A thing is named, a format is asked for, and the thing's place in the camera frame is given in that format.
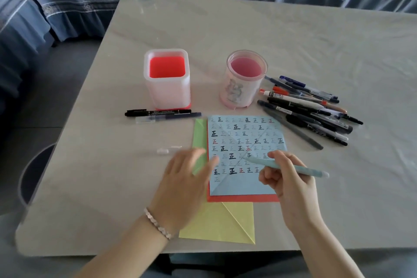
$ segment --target forearm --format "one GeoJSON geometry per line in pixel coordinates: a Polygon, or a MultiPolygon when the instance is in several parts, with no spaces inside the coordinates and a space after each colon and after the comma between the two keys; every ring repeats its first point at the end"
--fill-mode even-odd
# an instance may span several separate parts
{"type": "Polygon", "coordinates": [[[304,259],[315,278],[363,278],[356,263],[322,223],[295,235],[304,259]]]}
{"type": "Polygon", "coordinates": [[[141,216],[120,242],[92,259],[76,278],[138,278],[167,243],[146,216],[141,216]]]}

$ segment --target pile of pens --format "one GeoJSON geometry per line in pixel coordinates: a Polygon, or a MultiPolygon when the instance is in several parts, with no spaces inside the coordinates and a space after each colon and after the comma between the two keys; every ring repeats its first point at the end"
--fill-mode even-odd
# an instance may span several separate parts
{"type": "Polygon", "coordinates": [[[264,96],[268,96],[268,102],[258,100],[258,105],[317,149],[323,149],[323,147],[301,132],[298,127],[310,129],[314,133],[346,146],[348,141],[346,134],[350,134],[353,127],[343,123],[340,119],[363,124],[362,121],[348,116],[345,109],[336,105],[339,103],[337,96],[311,88],[286,76],[280,76],[278,80],[265,76],[265,79],[275,86],[270,91],[262,88],[259,90],[264,96]],[[271,110],[286,114],[285,119],[271,110]]]}
{"type": "Polygon", "coordinates": [[[134,109],[126,111],[125,116],[135,117],[136,123],[146,123],[163,120],[201,117],[201,112],[191,112],[191,109],[178,109],[166,111],[147,111],[146,109],[134,109]]]}

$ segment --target silver bracelet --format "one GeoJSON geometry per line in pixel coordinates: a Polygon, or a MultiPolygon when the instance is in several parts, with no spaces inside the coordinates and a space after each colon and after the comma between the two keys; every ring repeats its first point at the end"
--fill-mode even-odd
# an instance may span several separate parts
{"type": "Polygon", "coordinates": [[[152,224],[158,229],[159,232],[161,232],[162,234],[164,234],[164,236],[170,240],[172,238],[172,235],[168,233],[167,230],[165,230],[162,226],[159,226],[159,223],[157,220],[154,219],[154,217],[152,216],[152,214],[150,214],[150,212],[148,211],[148,208],[145,208],[143,210],[146,214],[146,216],[148,217],[149,221],[152,222],[152,224]]]}

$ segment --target table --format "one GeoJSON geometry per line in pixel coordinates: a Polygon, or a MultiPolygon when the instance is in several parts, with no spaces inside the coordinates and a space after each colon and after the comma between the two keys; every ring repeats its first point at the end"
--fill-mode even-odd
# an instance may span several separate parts
{"type": "MultiPolygon", "coordinates": [[[[342,147],[317,151],[283,128],[287,147],[318,180],[320,208],[345,248],[417,246],[417,16],[240,0],[121,0],[38,191],[16,232],[24,255],[94,255],[142,213],[169,158],[191,146],[192,119],[135,124],[123,113],[152,109],[143,55],[189,54],[193,111],[232,111],[218,99],[227,56],[251,49],[281,74],[337,94],[365,122],[342,147]]],[[[265,81],[262,86],[271,87],[265,81]]],[[[280,206],[254,204],[256,244],[175,239],[168,252],[298,249],[280,206]]]]}

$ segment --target person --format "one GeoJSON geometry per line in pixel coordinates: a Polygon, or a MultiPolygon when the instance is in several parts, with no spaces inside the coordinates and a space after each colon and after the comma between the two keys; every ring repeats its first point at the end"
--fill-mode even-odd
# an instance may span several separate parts
{"type": "MultiPolygon", "coordinates": [[[[148,211],[168,233],[175,235],[198,211],[218,158],[211,158],[192,174],[204,149],[180,151],[169,161],[148,211]]],[[[285,225],[294,235],[311,275],[315,278],[362,278],[356,263],[326,227],[319,209],[314,177],[299,175],[304,166],[294,154],[269,152],[281,170],[265,167],[259,181],[275,190],[285,225]]],[[[121,240],[97,255],[76,278],[137,278],[148,268],[169,240],[146,215],[140,216],[121,240]]]]}

